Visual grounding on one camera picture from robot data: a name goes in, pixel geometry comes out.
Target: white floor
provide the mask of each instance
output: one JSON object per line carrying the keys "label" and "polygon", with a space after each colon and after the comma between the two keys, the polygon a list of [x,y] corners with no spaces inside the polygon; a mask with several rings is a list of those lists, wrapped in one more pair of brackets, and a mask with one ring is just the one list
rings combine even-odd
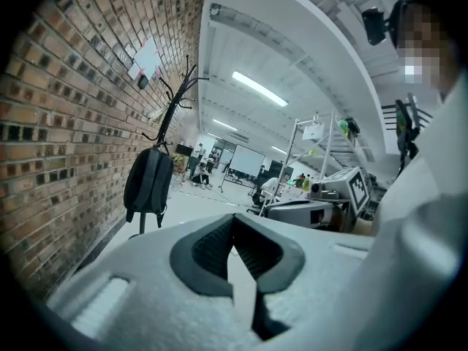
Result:
{"label": "white floor", "polygon": [[[221,170],[213,170],[210,183],[213,189],[194,187],[190,182],[179,184],[174,181],[167,199],[167,210],[162,221],[162,227],[216,216],[217,214],[233,214],[245,212],[252,205],[252,198],[248,196],[250,188],[224,181],[222,190],[219,188],[224,174]],[[120,244],[138,234],[140,215],[135,214],[131,223],[126,223],[101,252],[100,257],[108,254]],[[146,215],[146,233],[156,231],[158,227],[156,216]],[[234,286],[234,304],[241,320],[248,326],[252,322],[256,284],[250,276],[241,258],[233,249],[227,260],[228,280]]]}

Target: black backpack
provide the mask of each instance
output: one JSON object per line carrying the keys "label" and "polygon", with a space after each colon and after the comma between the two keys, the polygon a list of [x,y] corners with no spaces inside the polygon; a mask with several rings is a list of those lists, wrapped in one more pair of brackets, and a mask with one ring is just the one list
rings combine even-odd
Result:
{"label": "black backpack", "polygon": [[133,220],[135,212],[156,215],[164,212],[173,168],[173,160],[159,149],[147,148],[141,151],[125,184],[127,222]]}

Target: ceiling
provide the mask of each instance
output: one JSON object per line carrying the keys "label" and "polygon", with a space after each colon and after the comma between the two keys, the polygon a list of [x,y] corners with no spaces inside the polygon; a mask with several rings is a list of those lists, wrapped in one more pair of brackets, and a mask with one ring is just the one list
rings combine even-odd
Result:
{"label": "ceiling", "polygon": [[[395,161],[397,171],[398,157],[389,157],[396,153],[396,136],[393,110],[386,106],[407,92],[418,95],[418,108],[430,116],[437,105],[431,91],[404,84],[389,41],[367,44],[359,10],[389,10],[394,1],[205,0],[199,76],[210,80],[199,86],[202,130],[281,160],[284,155],[271,146],[287,150],[296,118],[329,114],[334,108],[358,122],[371,173],[382,183],[392,178],[389,163]],[[234,80],[234,71],[288,105],[280,107]],[[293,151],[305,148],[297,137]]]}

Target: black monitor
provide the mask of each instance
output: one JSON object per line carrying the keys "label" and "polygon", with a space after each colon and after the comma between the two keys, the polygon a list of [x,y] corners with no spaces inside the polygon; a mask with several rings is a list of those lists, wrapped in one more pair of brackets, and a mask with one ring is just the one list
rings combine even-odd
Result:
{"label": "black monitor", "polygon": [[188,156],[192,155],[193,148],[184,146],[182,144],[178,144],[177,148],[175,149],[175,152],[180,155]]}

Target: metal rack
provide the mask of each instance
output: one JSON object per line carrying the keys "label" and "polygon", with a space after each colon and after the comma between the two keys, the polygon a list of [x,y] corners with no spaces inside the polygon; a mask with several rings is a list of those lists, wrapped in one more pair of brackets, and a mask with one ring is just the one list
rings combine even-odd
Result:
{"label": "metal rack", "polygon": [[[327,124],[326,126],[328,129],[324,129],[324,135],[322,138],[318,140],[311,139],[310,142],[312,145],[301,154],[293,155],[294,158],[290,160],[296,132],[301,127],[306,127],[311,124]],[[355,147],[351,143],[350,139],[343,133],[341,127],[338,125],[335,110],[332,110],[329,116],[318,116],[312,120],[300,121],[299,119],[296,119],[294,128],[292,130],[290,144],[287,148],[286,159],[279,174],[279,178],[283,177],[284,170],[288,166],[290,166],[293,162],[302,159],[301,161],[308,162],[309,166],[321,167],[319,181],[322,181],[325,176],[329,176],[330,174],[348,167],[359,167],[365,182],[367,184],[370,183],[369,174],[367,173],[361,158],[355,150]],[[309,152],[312,149],[317,149],[321,154],[319,156],[309,155]]]}

